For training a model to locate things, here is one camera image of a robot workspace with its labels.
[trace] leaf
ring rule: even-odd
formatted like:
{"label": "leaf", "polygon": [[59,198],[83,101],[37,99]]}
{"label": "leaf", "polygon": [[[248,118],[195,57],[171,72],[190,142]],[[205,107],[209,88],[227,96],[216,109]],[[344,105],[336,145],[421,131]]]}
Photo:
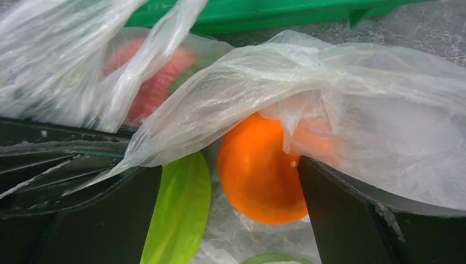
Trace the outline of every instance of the leaf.
{"label": "leaf", "polygon": [[295,258],[289,255],[285,254],[279,254],[279,253],[267,253],[267,254],[262,254],[258,255],[255,257],[251,257],[248,260],[242,262],[241,264],[265,264],[265,263],[271,263],[271,262],[298,262],[301,264],[312,264],[312,262],[302,259],[302,258]]}
{"label": "leaf", "polygon": [[141,264],[186,264],[206,228],[212,184],[200,152],[163,167]]}

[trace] orange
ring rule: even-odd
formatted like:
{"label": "orange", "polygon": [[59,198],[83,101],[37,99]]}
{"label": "orange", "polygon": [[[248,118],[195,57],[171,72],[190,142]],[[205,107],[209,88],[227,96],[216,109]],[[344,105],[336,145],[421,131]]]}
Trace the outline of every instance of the orange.
{"label": "orange", "polygon": [[279,121],[255,113],[225,135],[219,151],[226,197],[238,211],[263,224],[285,224],[308,214],[299,157],[284,153],[283,135]]}

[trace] translucent plastic bag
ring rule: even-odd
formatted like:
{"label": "translucent plastic bag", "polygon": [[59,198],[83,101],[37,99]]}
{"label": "translucent plastic bag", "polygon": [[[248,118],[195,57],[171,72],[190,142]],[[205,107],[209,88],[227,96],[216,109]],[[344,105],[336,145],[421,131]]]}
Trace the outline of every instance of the translucent plastic bag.
{"label": "translucent plastic bag", "polygon": [[118,130],[141,84],[169,61],[207,0],[178,1],[134,57],[105,75],[107,42],[144,2],[22,0],[10,8],[0,20],[0,116]]}
{"label": "translucent plastic bag", "polygon": [[119,165],[77,189],[198,151],[261,111],[281,121],[287,152],[407,198],[466,208],[465,84],[463,68],[427,53],[284,31],[187,80]]}

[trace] green plastic tray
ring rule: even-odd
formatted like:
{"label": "green plastic tray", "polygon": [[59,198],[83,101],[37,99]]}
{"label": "green plastic tray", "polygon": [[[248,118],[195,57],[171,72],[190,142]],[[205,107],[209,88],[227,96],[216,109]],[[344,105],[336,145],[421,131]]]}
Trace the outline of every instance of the green plastic tray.
{"label": "green plastic tray", "polygon": [[[386,15],[404,4],[432,0],[210,0],[193,31],[206,35],[349,20]],[[176,0],[149,0],[126,26],[152,27]]]}

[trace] countertop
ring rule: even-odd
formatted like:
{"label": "countertop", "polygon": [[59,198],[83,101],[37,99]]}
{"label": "countertop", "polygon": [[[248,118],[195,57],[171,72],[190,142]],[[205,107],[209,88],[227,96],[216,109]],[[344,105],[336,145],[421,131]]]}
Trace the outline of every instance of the countertop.
{"label": "countertop", "polygon": [[466,67],[466,0],[439,0],[404,5],[391,14],[367,18],[354,29],[347,21],[216,36],[233,46],[255,45],[285,29],[332,44],[346,42],[403,46],[433,53]]}

